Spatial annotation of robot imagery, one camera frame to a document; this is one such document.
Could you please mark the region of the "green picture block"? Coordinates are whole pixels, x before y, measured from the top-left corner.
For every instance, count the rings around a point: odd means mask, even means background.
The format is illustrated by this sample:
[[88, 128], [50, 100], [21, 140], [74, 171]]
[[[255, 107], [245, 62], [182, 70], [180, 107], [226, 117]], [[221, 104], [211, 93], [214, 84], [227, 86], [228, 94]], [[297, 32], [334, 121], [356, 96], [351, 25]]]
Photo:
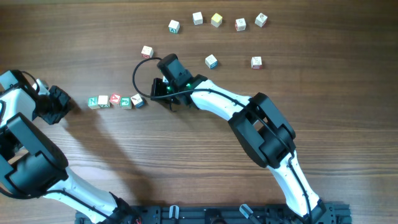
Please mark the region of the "green picture block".
[[123, 109], [131, 109], [132, 102], [131, 102], [130, 97], [121, 97], [119, 105]]

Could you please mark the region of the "green N block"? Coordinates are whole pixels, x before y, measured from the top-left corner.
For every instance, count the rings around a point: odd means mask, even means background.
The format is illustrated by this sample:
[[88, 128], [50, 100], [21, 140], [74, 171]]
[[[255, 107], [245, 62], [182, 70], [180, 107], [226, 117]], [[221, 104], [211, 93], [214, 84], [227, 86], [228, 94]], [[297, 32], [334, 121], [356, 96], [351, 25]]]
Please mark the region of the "green N block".
[[88, 107], [91, 109], [99, 109], [100, 106], [98, 104], [98, 97], [97, 96], [93, 96], [93, 97], [89, 97], [88, 98]]

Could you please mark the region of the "wooden block blue picture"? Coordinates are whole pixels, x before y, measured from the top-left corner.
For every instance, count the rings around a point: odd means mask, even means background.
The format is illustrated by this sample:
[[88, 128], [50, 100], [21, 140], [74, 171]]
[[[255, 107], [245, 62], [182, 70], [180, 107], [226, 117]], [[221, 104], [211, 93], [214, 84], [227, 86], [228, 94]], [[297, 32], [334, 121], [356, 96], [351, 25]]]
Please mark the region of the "wooden block blue picture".
[[145, 105], [145, 101], [142, 99], [140, 94], [133, 95], [130, 99], [135, 108], [141, 108]]

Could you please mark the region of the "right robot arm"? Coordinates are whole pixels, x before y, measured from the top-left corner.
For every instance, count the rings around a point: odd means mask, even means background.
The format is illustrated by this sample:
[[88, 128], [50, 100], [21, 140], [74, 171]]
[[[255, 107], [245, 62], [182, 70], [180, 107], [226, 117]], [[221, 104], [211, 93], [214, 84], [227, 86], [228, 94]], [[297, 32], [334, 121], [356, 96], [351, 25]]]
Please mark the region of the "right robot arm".
[[267, 95], [238, 95], [193, 76], [175, 54], [159, 59], [157, 67], [164, 78], [154, 80], [152, 100], [193, 105], [227, 120], [249, 158], [272, 172], [291, 211], [308, 223], [320, 219], [322, 201], [299, 165], [295, 131]]

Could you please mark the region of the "plain wooden block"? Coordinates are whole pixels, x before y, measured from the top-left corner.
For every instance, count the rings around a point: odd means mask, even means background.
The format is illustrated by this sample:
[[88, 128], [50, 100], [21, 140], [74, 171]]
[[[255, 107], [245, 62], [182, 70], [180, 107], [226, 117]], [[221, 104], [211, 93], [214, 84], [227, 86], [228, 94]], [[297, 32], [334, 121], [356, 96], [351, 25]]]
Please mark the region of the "plain wooden block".
[[98, 96], [98, 106], [100, 108], [109, 108], [110, 107], [109, 96], [108, 95], [99, 95]]

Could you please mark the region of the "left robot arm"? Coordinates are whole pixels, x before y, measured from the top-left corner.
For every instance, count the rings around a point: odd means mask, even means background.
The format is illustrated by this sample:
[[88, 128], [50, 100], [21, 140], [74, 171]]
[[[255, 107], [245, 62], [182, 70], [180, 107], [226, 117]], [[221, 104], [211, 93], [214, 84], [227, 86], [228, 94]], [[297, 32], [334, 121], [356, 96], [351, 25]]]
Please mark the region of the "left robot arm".
[[39, 79], [30, 84], [29, 75], [1, 74], [1, 193], [18, 200], [53, 199], [92, 223], [139, 223], [140, 215], [123, 199], [75, 174], [61, 149], [33, 124], [36, 118], [58, 123], [73, 101], [58, 86]]

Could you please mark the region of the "wooden block blue side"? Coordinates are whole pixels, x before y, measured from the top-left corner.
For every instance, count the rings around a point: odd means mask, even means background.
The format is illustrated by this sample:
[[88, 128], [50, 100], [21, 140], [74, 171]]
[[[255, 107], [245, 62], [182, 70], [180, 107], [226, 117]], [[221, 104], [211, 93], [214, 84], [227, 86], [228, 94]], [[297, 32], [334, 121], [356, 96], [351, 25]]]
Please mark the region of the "wooden block blue side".
[[218, 66], [218, 60], [213, 54], [211, 54], [205, 58], [205, 64], [209, 69], [214, 69]]

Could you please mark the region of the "red A block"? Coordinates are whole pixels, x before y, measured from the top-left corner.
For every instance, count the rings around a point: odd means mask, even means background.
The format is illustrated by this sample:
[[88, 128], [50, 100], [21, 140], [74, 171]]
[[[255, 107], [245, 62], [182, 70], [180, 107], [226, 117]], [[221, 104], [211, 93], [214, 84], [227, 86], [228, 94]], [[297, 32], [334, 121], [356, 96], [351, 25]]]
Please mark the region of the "red A block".
[[110, 98], [109, 98], [109, 102], [112, 105], [120, 105], [121, 102], [121, 95], [113, 93]]

